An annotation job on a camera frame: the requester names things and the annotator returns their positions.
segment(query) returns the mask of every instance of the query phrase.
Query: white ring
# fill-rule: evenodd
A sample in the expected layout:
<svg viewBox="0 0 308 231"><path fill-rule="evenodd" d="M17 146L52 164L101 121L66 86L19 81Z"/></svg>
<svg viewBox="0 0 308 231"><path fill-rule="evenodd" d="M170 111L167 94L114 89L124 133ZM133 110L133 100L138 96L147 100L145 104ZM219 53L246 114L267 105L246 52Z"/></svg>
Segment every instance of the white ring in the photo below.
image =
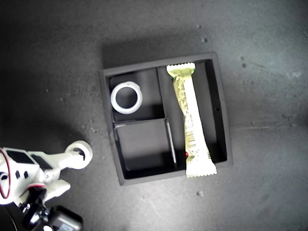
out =
<svg viewBox="0 0 308 231"><path fill-rule="evenodd" d="M132 88L137 94L137 101L136 101L135 105L133 105L130 108L123 108L116 101L116 95L122 88ZM125 82L125 83L120 83L112 90L111 105L119 113L132 114L140 108L141 103L142 103L142 93L141 93L140 87L134 82L129 81L129 82Z"/></svg>

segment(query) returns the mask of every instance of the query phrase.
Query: black square box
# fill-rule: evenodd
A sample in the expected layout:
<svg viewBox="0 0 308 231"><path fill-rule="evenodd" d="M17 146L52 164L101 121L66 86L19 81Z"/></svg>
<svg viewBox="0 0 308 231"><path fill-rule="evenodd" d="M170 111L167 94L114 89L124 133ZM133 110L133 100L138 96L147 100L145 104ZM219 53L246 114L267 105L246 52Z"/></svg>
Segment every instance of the black square box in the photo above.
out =
<svg viewBox="0 0 308 231"><path fill-rule="evenodd" d="M185 175L183 114L166 66L190 62L196 64L192 80L211 158L217 168L232 165L227 109L215 53L110 68L103 70L100 78L121 185ZM140 109L129 115L115 111L110 102L112 89L126 81L138 84L143 95Z"/></svg>

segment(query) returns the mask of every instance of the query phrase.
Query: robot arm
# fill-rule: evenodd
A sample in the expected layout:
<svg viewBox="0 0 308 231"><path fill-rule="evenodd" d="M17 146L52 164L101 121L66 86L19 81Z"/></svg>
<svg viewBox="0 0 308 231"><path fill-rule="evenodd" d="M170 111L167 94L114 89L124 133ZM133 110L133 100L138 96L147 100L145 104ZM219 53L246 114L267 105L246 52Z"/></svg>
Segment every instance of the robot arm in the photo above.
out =
<svg viewBox="0 0 308 231"><path fill-rule="evenodd" d="M70 216L63 214L66 209L61 209L60 212L52 209L51 212L45 207L45 202L70 189L68 182L59 180L61 170L85 168L92 157L92 149L84 141L76 141L69 145L64 153L53 155L10 148L0 149L0 204L14 202L24 214L23 226L29 230L41 221L53 220L61 225L65 221L63 217L69 218L72 223ZM51 219L54 214L61 217L60 223L55 218ZM77 227L79 225L75 224L76 229L72 231L79 230Z"/></svg>

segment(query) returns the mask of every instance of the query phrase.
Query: dark gray surface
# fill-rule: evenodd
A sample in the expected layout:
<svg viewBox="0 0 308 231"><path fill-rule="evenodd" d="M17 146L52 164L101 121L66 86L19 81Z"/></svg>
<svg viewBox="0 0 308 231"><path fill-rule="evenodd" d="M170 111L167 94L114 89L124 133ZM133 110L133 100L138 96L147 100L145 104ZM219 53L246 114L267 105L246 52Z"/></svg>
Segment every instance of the dark gray surface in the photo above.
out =
<svg viewBox="0 0 308 231"><path fill-rule="evenodd" d="M64 171L72 188L50 203L81 214L87 231L303 231L307 9L302 0L2 2L0 145L55 152L91 142L92 163ZM113 67L207 51L218 53L234 166L120 187L102 58Z"/></svg>

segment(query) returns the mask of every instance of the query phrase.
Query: wrapped snack bar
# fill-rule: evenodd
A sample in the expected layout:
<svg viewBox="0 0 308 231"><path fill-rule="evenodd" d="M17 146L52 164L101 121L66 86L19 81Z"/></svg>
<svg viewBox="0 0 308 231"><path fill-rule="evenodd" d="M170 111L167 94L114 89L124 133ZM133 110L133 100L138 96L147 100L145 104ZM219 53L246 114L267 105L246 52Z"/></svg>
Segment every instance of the wrapped snack bar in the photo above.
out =
<svg viewBox="0 0 308 231"><path fill-rule="evenodd" d="M194 63L169 65L167 72L173 80L173 87L180 108L184 114L186 175L187 177L217 174L211 160L201 124L192 74Z"/></svg>

